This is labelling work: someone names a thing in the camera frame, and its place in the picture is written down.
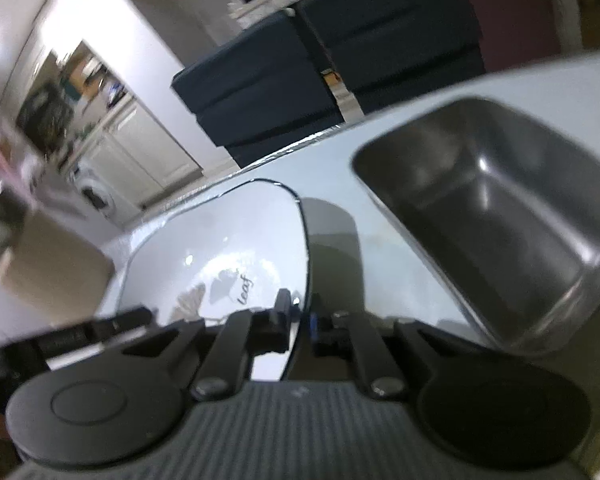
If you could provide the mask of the rectangular steel tray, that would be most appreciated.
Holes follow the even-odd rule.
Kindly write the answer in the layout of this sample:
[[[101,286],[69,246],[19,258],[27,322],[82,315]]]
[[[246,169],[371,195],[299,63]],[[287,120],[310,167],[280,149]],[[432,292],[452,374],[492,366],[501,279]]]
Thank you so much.
[[[562,350],[600,306],[600,159],[468,96],[367,142],[351,167],[492,344]]]

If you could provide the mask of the white leaf print plate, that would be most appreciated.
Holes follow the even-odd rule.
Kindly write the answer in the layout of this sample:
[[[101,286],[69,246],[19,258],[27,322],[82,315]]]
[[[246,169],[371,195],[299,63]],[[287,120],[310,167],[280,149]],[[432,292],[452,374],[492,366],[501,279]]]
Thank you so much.
[[[298,333],[311,291],[311,259],[300,197],[254,179],[189,200],[112,240],[116,265],[98,312],[148,307],[159,325],[201,318],[219,325],[238,310],[272,308],[291,296]]]

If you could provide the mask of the right dark blue chair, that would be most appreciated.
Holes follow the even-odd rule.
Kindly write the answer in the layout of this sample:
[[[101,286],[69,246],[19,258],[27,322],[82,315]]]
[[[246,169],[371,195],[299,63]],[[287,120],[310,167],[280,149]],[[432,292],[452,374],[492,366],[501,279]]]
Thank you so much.
[[[486,71],[469,0],[302,0],[298,11],[366,114]]]

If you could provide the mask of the beige ribbed canister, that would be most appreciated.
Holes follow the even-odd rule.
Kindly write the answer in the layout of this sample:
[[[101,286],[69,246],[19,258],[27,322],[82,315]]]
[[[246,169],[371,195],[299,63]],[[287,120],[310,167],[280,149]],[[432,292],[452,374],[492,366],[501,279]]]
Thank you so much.
[[[114,276],[98,247],[5,188],[0,193],[0,286],[54,325],[95,315]]]

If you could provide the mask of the left dark blue chair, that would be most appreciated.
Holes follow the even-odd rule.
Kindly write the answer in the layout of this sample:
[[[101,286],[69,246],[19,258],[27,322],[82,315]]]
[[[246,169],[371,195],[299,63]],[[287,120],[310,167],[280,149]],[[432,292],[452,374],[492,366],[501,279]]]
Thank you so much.
[[[319,60],[309,31],[278,11],[181,70],[171,88],[244,168],[343,122]]]

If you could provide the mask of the white washing machine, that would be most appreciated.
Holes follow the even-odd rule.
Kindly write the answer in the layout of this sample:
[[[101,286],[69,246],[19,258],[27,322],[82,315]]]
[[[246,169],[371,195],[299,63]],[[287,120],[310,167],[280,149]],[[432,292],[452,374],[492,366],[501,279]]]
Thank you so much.
[[[97,212],[116,226],[125,226],[138,208],[124,198],[86,159],[80,159],[70,171],[70,182]]]

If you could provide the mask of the dark blue chair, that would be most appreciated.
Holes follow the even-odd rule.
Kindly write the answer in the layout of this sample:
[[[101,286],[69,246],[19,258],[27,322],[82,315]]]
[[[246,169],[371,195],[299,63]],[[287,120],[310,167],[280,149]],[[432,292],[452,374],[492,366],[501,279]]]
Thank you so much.
[[[343,122],[319,60],[309,31],[278,11],[181,70],[171,88],[244,168]]]
[[[486,71],[469,0],[302,0],[298,11],[366,114]]]

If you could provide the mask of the white kitchen cabinets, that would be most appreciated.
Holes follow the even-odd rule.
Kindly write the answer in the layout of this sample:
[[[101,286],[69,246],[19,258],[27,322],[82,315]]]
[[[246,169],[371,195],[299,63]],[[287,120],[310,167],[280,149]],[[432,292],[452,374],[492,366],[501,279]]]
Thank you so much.
[[[137,214],[202,176],[192,156],[132,96],[107,112],[70,156],[62,167],[69,182],[71,169],[82,158],[137,206]]]

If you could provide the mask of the maroon cushion chair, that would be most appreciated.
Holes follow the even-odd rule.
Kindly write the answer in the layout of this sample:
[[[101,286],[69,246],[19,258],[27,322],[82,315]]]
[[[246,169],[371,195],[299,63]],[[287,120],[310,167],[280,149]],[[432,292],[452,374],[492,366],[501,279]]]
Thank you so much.
[[[480,28],[480,49],[489,73],[562,53],[553,0],[469,0]]]

